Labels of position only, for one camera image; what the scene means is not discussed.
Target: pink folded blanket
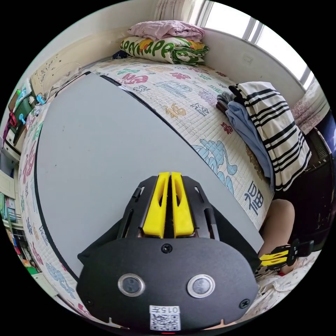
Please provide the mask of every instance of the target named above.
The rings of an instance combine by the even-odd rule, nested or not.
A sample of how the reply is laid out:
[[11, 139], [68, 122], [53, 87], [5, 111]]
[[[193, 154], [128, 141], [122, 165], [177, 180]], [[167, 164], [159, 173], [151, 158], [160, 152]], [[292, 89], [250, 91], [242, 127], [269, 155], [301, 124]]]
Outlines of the pink folded blanket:
[[128, 33], [133, 36], [148, 37], [152, 40], [161, 40], [167, 37], [184, 37], [200, 42], [205, 31], [193, 24], [182, 21], [146, 21], [132, 26]]

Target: gray tabletop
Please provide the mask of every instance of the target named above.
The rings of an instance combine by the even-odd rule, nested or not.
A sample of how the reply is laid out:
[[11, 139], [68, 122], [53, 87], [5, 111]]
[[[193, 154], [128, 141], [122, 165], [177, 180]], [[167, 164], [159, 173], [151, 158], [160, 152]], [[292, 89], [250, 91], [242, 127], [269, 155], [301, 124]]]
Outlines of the gray tabletop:
[[37, 153], [45, 224], [71, 270], [77, 254], [122, 216], [135, 188], [159, 172], [198, 181], [209, 201], [258, 251], [253, 223], [218, 177], [170, 127], [136, 99], [90, 74], [50, 104]]

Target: yellow plastic part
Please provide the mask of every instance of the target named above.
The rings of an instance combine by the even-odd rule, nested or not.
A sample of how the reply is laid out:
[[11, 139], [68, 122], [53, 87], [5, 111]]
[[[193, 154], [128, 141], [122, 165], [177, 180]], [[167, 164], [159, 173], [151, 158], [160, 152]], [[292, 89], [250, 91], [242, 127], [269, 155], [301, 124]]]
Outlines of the yellow plastic part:
[[282, 264], [287, 261], [288, 250], [274, 253], [274, 254], [264, 254], [260, 257], [262, 266], [271, 266], [276, 264]]
[[[194, 225], [190, 214], [187, 195], [183, 186], [182, 176], [180, 173], [171, 173], [171, 177], [174, 237], [190, 236], [194, 233]], [[179, 198], [179, 205], [177, 205], [176, 197]]]
[[163, 238], [166, 223], [169, 173], [160, 173], [154, 189], [152, 201], [148, 209], [143, 233], [148, 236]]

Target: striped shirt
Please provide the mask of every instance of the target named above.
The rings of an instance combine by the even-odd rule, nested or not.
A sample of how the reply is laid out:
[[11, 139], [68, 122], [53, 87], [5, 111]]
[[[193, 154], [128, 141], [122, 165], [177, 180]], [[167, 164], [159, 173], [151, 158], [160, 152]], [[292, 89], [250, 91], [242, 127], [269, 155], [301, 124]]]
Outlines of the striped shirt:
[[275, 190], [287, 190], [312, 156], [287, 102], [271, 83], [247, 82], [230, 90], [244, 103], [270, 156]]

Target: bed sheet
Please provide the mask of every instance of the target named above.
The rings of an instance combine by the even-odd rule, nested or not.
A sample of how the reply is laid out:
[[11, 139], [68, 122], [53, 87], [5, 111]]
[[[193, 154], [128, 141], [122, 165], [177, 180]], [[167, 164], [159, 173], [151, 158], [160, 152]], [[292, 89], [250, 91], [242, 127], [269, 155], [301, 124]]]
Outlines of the bed sheet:
[[216, 108], [218, 93], [233, 85], [232, 80], [204, 65], [140, 58], [105, 61], [88, 70], [119, 82], [155, 109], [203, 158], [260, 229], [273, 198], [269, 181], [227, 116]]
[[[198, 75], [204, 75], [206, 77], [207, 74], [212, 71], [207, 67], [200, 69], [198, 68], [197, 70], [198, 71], [191, 71], [195, 71]], [[228, 83], [225, 77], [222, 78], [221, 74], [218, 74], [218, 82]], [[53, 251], [51, 248], [44, 233], [39, 210], [37, 208], [34, 186], [36, 146], [44, 118], [48, 112], [48, 108], [52, 99], [53, 97], [48, 100], [47, 104], [41, 107], [40, 114], [37, 117], [32, 118], [31, 122], [29, 123], [27, 135], [23, 144], [19, 165], [19, 199], [21, 205], [23, 228], [34, 259], [38, 263], [39, 268], [43, 272], [48, 282], [53, 286], [55, 291], [58, 292], [59, 295], [80, 315], [90, 320], [106, 324], [91, 316], [85, 308], [83, 302], [80, 300], [76, 292], [77, 282], [62, 265], [62, 262], [58, 259], [55, 251]], [[247, 314], [240, 321], [248, 320], [249, 318], [267, 311], [276, 303], [278, 303], [282, 298], [284, 298], [304, 277], [317, 256], [318, 252], [312, 254], [308, 258], [302, 259], [297, 268], [284, 277], [273, 275], [259, 279], [258, 297], [254, 301]], [[108, 325], [120, 327], [113, 322], [110, 322]]]

